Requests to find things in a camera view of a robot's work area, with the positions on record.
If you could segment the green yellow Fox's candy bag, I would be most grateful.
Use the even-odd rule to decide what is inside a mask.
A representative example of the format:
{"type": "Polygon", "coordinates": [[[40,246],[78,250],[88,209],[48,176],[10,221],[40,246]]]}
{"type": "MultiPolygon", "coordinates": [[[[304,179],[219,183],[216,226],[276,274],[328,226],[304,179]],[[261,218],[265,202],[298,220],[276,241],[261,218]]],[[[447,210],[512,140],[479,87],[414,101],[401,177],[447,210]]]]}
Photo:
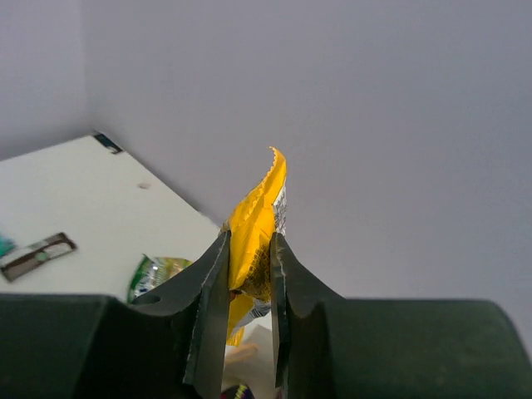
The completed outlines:
{"type": "Polygon", "coordinates": [[[137,297],[165,283],[192,263],[183,258],[151,257],[144,254],[129,283],[127,302],[133,303],[137,297]]]}

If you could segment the dark blue snack bag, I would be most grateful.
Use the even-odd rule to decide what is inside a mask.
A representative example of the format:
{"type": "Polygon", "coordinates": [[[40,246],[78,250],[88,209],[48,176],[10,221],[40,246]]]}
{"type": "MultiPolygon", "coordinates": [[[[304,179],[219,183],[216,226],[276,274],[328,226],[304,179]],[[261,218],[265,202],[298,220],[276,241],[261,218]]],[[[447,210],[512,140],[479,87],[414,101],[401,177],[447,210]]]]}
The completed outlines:
{"type": "Polygon", "coordinates": [[[245,384],[238,384],[224,389],[220,393],[220,399],[254,399],[249,386],[245,384]]]}

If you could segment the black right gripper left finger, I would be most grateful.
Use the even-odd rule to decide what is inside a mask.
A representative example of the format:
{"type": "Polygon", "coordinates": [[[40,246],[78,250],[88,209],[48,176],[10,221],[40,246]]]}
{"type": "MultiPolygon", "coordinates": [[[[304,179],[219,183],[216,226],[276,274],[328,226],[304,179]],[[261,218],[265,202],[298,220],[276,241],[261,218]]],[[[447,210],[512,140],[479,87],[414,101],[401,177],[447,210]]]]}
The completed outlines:
{"type": "Polygon", "coordinates": [[[229,233],[184,271],[123,303],[4,294],[4,398],[216,398],[229,311],[229,233]]]}

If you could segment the yellow M&M's packet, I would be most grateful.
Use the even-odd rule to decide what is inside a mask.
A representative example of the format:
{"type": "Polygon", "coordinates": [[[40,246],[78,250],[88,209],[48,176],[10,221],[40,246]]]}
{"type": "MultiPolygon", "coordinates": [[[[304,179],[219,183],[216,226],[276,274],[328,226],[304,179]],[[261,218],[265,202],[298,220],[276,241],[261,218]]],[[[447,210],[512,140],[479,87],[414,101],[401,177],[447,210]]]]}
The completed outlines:
{"type": "Polygon", "coordinates": [[[287,162],[276,148],[262,180],[234,208],[220,231],[230,232],[229,305],[226,343],[238,346],[244,329],[271,310],[270,241],[286,234],[287,162]]]}

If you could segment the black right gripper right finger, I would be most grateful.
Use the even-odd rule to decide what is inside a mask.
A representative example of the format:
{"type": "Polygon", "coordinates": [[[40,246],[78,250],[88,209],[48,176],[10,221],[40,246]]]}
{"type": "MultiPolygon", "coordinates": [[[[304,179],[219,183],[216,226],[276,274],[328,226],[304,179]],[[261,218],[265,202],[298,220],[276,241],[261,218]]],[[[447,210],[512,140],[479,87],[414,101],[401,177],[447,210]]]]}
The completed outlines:
{"type": "Polygon", "coordinates": [[[531,362],[497,304],[344,298],[270,242],[275,384],[285,398],[528,398],[531,362]]]}

